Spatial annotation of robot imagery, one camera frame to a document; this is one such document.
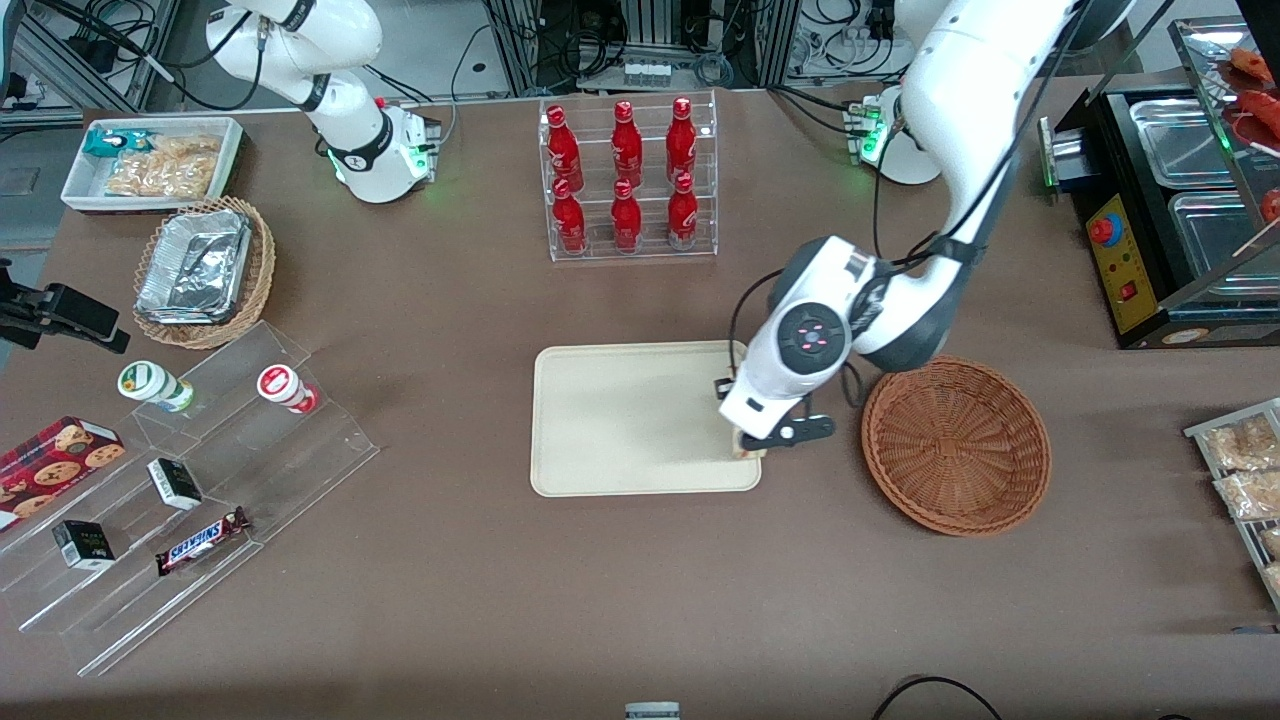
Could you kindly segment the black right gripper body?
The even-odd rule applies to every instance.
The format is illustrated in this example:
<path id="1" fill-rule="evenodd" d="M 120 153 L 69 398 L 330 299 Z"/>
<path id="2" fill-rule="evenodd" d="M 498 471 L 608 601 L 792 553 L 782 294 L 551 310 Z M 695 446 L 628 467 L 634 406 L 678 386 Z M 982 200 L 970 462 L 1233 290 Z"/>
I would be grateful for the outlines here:
<path id="1" fill-rule="evenodd" d="M 1 340 L 22 348 L 37 348 L 44 332 L 35 307 L 26 302 L 27 290 L 13 282 L 10 260 L 1 260 Z"/>

